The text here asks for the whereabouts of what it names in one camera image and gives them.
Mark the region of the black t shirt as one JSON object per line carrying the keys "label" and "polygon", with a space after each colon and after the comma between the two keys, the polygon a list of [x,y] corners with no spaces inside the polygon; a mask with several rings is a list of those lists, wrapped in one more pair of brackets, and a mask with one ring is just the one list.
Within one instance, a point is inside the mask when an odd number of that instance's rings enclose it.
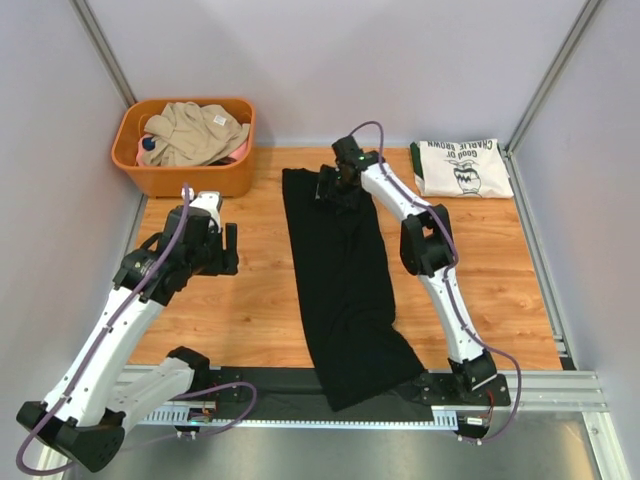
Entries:
{"label": "black t shirt", "polygon": [[318,175],[282,172],[301,321],[330,408],[344,410],[408,382],[424,367],[395,329],[396,305],[377,211],[315,197]]}

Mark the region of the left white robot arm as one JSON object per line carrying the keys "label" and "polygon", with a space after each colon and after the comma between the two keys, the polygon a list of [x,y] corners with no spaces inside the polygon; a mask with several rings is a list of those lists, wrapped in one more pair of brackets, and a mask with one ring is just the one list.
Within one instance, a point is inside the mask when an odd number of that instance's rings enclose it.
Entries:
{"label": "left white robot arm", "polygon": [[115,388],[141,337],[192,277],[238,272],[237,227],[221,223],[221,195],[183,195],[163,230],[122,259],[104,311],[63,378],[16,415],[30,440],[91,472],[106,467],[156,408],[179,397],[199,401],[210,389],[208,358],[184,346],[126,388]]}

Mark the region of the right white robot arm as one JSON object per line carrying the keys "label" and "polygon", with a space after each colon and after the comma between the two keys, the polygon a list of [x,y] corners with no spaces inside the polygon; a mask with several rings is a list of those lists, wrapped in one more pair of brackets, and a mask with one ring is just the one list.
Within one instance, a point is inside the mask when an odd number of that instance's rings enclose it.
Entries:
{"label": "right white robot arm", "polygon": [[377,151],[363,151],[353,136],[332,144],[333,167],[320,169],[315,198],[338,212],[354,211],[366,195],[400,223],[400,258],[429,294],[444,330],[452,370],[450,390],[470,404],[497,378],[490,349],[479,338],[458,286],[459,260],[448,210],[421,199]]}

